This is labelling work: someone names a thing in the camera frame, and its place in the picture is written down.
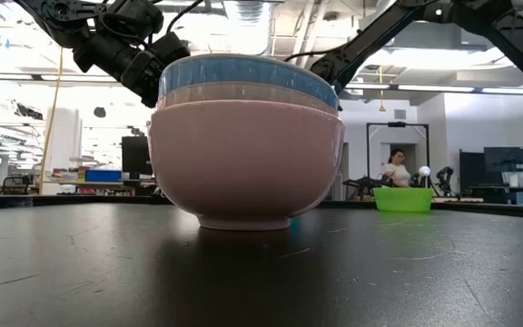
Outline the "black table mat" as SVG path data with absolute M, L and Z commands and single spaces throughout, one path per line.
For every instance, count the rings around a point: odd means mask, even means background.
M 0 327 L 523 327 L 523 217 L 320 209 L 286 230 L 171 206 L 0 210 Z

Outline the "black metal frame stand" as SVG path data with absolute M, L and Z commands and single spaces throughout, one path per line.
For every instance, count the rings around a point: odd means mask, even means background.
M 429 125 L 405 123 L 366 123 L 367 172 L 372 179 L 379 179 L 395 149 L 403 150 L 401 162 L 407 172 L 419 178 L 428 187 L 429 178 L 424 180 L 419 174 L 421 166 L 430 167 Z

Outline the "ceramic bowl with blue interior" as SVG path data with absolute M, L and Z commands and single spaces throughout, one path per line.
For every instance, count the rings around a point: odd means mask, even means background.
M 211 100 L 269 101 L 286 104 L 298 104 L 329 114 L 338 114 L 336 104 L 327 104 L 325 100 L 305 94 L 301 91 L 256 83 L 206 83 L 184 86 L 161 95 L 156 108 Z

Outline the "green plastic bowl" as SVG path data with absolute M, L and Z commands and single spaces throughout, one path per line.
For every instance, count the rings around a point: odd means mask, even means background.
M 433 192 L 429 188 L 375 188 L 375 204 L 379 211 L 425 213 L 430 210 Z

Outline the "black computer monitor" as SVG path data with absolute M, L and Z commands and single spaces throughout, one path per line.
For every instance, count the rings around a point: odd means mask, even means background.
M 123 136 L 121 149 L 122 169 L 125 173 L 153 174 L 146 136 Z

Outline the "blue storage bin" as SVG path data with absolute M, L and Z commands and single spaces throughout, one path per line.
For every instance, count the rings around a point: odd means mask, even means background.
M 87 170 L 85 180 L 88 183 L 120 183 L 123 173 L 118 170 Z

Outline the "person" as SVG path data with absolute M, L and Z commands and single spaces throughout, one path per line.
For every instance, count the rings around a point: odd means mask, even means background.
M 403 164 L 404 159 L 404 152 L 399 148 L 394 148 L 391 150 L 388 162 L 383 168 L 383 173 L 387 175 L 397 187 L 410 186 L 410 173 Z

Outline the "black dual monitor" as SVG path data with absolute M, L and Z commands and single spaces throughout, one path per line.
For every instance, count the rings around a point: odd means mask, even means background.
M 485 147 L 481 153 L 459 150 L 459 190 L 484 203 L 516 204 L 523 193 L 523 147 Z

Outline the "ceramic bowl with tan interior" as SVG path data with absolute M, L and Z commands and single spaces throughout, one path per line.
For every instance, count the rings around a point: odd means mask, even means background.
M 298 104 L 214 100 L 161 107 L 148 126 L 164 195 L 205 228 L 286 229 L 340 166 L 342 120 Z

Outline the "large blue plastic bowl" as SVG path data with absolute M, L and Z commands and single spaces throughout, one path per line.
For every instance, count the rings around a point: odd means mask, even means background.
M 245 54 L 199 54 L 176 60 L 162 71 L 157 98 L 185 86 L 224 82 L 279 86 L 310 95 L 333 109 L 339 104 L 333 87 L 316 74 L 287 62 Z

